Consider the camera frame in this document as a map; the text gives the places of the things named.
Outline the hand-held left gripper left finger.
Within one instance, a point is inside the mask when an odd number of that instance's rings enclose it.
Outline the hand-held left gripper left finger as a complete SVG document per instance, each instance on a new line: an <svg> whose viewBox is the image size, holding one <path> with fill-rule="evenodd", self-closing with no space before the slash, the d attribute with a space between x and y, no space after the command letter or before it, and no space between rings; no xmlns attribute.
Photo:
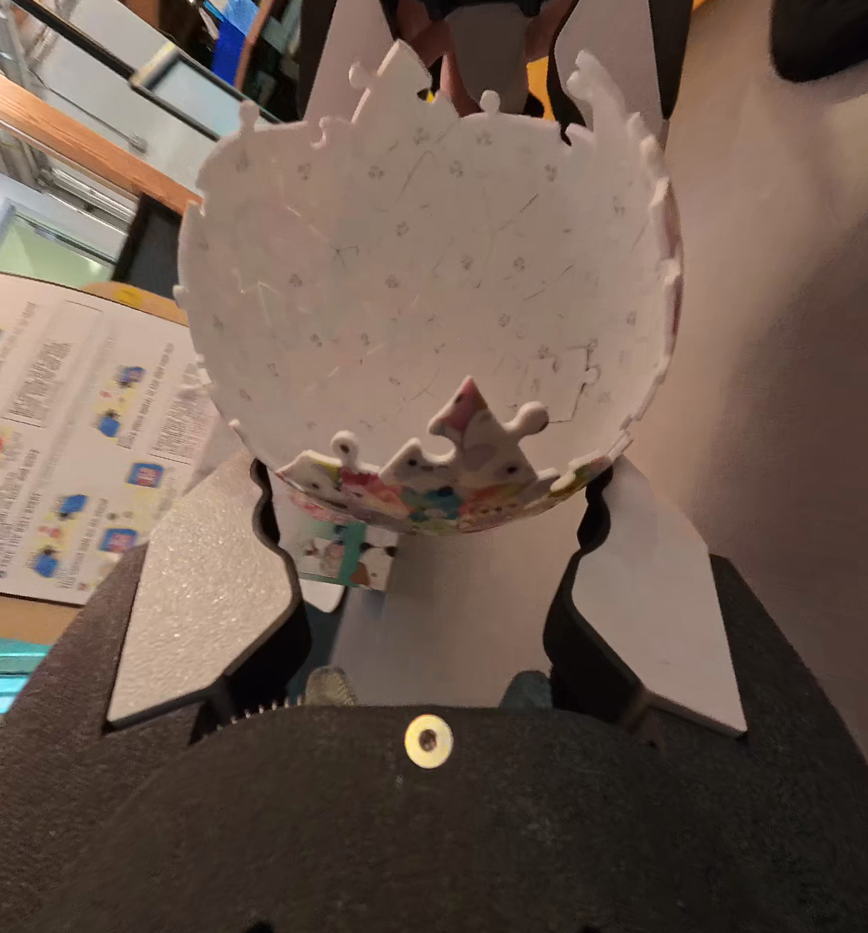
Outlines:
<svg viewBox="0 0 868 933"><path fill-rule="evenodd" d="M201 704L221 725L274 708L310 649L268 471L234 455L151 534L106 723L124 729Z"/></svg>

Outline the partly built puzzle ball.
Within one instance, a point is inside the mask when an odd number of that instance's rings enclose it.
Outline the partly built puzzle ball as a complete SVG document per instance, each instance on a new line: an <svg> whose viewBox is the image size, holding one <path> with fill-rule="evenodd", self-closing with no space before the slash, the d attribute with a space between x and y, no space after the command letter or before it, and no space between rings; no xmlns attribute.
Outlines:
<svg viewBox="0 0 868 933"><path fill-rule="evenodd" d="M684 261L662 149L598 59L589 127L424 100L396 41L349 119L258 125L199 171L177 305L218 412L301 507L451 536L559 506L665 379Z"/></svg>

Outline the black framed printed sheet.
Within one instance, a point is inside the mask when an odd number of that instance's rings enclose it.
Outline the black framed printed sheet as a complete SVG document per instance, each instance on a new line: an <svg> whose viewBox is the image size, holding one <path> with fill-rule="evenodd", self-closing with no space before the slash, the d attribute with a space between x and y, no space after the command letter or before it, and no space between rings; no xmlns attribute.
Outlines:
<svg viewBox="0 0 868 933"><path fill-rule="evenodd" d="M216 420L186 323L0 273L0 595L85 604Z"/></svg>

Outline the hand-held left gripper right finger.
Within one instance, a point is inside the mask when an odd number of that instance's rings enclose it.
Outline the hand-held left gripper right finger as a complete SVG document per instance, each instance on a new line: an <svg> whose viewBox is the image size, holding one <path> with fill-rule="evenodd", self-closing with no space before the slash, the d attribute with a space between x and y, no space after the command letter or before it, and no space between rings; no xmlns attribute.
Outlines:
<svg viewBox="0 0 868 933"><path fill-rule="evenodd" d="M707 547L626 458L590 482L543 645L554 704L627 730L650 711L747 723Z"/></svg>

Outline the person's right hand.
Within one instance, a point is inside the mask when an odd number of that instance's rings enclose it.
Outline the person's right hand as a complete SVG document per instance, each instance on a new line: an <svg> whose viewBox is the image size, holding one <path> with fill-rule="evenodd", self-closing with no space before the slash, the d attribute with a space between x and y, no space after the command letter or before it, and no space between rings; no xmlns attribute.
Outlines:
<svg viewBox="0 0 868 933"><path fill-rule="evenodd" d="M550 56L572 1L400 1L396 32L425 67L440 65L439 94L459 116L481 111L494 91L504 113L541 118L527 65Z"/></svg>

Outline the black cushioned pad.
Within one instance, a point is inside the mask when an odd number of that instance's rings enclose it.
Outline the black cushioned pad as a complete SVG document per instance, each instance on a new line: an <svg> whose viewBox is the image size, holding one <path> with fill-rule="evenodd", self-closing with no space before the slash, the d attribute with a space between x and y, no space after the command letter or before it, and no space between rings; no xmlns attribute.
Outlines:
<svg viewBox="0 0 868 933"><path fill-rule="evenodd" d="M868 60L868 1L773 1L770 59L779 77L806 83Z"/></svg>

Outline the wooden ceiling beam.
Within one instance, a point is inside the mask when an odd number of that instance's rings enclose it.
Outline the wooden ceiling beam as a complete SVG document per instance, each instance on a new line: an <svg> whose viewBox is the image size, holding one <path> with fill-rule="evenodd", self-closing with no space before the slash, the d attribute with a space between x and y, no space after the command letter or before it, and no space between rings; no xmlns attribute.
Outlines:
<svg viewBox="0 0 868 933"><path fill-rule="evenodd" d="M203 197L0 74L0 129L92 179L183 215Z"/></svg>

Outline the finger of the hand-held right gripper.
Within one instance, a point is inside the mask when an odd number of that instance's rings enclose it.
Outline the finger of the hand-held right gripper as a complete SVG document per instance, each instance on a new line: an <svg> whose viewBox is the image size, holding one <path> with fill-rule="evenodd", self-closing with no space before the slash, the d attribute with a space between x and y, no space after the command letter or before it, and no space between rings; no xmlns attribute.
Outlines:
<svg viewBox="0 0 868 933"><path fill-rule="evenodd" d="M396 39L396 1L302 3L302 118L349 120L364 90L350 81L360 64L374 74Z"/></svg>
<svg viewBox="0 0 868 933"><path fill-rule="evenodd" d="M556 118L569 121L572 100L567 78L575 71L580 52L603 65L624 99L626 111L639 113L658 142L664 143L670 121L661 113L656 48L648 1L577 1L561 20L552 44L555 76L560 91L548 94Z"/></svg>

